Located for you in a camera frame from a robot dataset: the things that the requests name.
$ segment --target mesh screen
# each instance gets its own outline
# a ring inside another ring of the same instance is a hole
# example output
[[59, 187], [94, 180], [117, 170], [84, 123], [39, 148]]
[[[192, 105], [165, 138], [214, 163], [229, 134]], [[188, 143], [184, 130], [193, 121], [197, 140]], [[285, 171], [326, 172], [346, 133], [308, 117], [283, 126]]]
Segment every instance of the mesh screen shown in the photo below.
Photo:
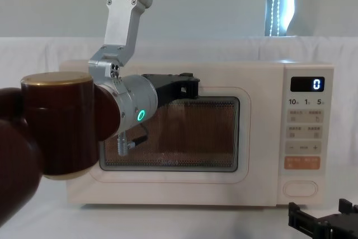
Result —
[[[235, 171], [238, 162], [239, 100], [201, 97], [161, 107], [144, 123], [149, 138], [117, 152], [117, 136], [102, 146], [101, 166], [107, 171]], [[145, 135], [138, 125], [126, 132], [128, 141]]]

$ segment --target window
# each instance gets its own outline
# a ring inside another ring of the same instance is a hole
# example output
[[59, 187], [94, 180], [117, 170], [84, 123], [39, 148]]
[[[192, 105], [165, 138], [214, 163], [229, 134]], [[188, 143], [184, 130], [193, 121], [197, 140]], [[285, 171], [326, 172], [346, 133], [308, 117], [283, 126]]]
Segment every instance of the window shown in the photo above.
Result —
[[267, 0], [265, 36], [286, 36], [294, 12], [294, 0]]

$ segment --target white tabletop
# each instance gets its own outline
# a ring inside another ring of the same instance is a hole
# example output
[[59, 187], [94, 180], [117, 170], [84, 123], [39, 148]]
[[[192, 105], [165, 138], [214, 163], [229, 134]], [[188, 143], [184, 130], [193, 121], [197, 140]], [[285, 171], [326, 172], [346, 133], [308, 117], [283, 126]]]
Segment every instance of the white tabletop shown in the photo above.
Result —
[[[304, 209], [337, 213], [338, 199], [358, 203], [358, 166], [328, 165], [326, 201]], [[26, 239], [304, 239], [288, 226], [287, 208], [72, 205], [65, 183], [43, 179], [33, 199], [0, 228], [0, 238]]]

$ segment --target white wall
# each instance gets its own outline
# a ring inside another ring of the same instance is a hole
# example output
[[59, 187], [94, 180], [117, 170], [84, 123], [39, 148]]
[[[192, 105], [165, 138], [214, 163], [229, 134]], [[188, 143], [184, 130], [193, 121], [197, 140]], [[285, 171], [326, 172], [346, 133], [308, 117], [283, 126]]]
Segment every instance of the white wall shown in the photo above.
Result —
[[295, 0], [288, 35], [358, 36], [357, 0]]
[[[154, 0], [138, 39], [262, 36], [266, 0]], [[106, 0], [0, 0], [0, 36], [104, 36]]]

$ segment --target microwave button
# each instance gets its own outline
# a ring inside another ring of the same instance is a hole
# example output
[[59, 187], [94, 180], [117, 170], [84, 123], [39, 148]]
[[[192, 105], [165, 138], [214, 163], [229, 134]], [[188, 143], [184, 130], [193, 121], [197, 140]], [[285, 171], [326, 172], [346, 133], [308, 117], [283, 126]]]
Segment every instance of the microwave button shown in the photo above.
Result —
[[321, 125], [292, 125], [286, 130], [286, 137], [292, 139], [321, 139], [323, 127]]
[[284, 185], [284, 194], [288, 197], [311, 197], [318, 191], [318, 186], [312, 181], [288, 181]]
[[286, 170], [319, 170], [321, 158], [316, 156], [287, 156], [285, 157]]
[[289, 109], [288, 123], [323, 123], [322, 109]]
[[287, 141], [286, 154], [320, 154], [321, 142], [320, 141]]

